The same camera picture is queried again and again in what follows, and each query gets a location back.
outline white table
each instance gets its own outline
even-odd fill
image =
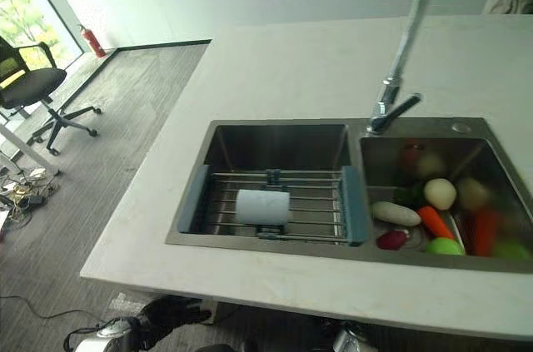
[[[280,310],[532,339],[533,275],[164,243],[210,121],[367,117],[404,23],[294,23],[214,37],[81,276]],[[531,46],[533,20],[526,16],[429,17],[401,94],[424,94],[409,116],[486,118],[533,190]]]

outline white radish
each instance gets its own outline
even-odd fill
[[[424,186],[424,197],[436,209],[446,211],[456,200],[457,191],[447,179],[434,179]]]
[[[459,202],[468,211],[477,211],[485,206],[491,198],[489,190],[471,177],[461,179],[457,183],[457,191],[459,192]]]
[[[421,218],[412,209],[392,202],[380,201],[372,204],[372,215],[381,220],[402,226],[420,225]]]

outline black glove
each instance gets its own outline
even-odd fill
[[[150,302],[137,315],[138,349],[149,350],[177,327],[209,319],[211,312],[200,310],[201,302],[175,295],[166,295]]]

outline faucet handle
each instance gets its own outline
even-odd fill
[[[382,133],[396,118],[414,107],[420,101],[422,101],[422,95],[419,92],[411,94],[403,103],[392,108],[386,115],[373,117],[370,120],[370,125],[367,130],[374,134]]]

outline paper towel roll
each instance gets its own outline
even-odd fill
[[[239,223],[284,226],[289,221],[289,193],[239,190],[235,211]]]

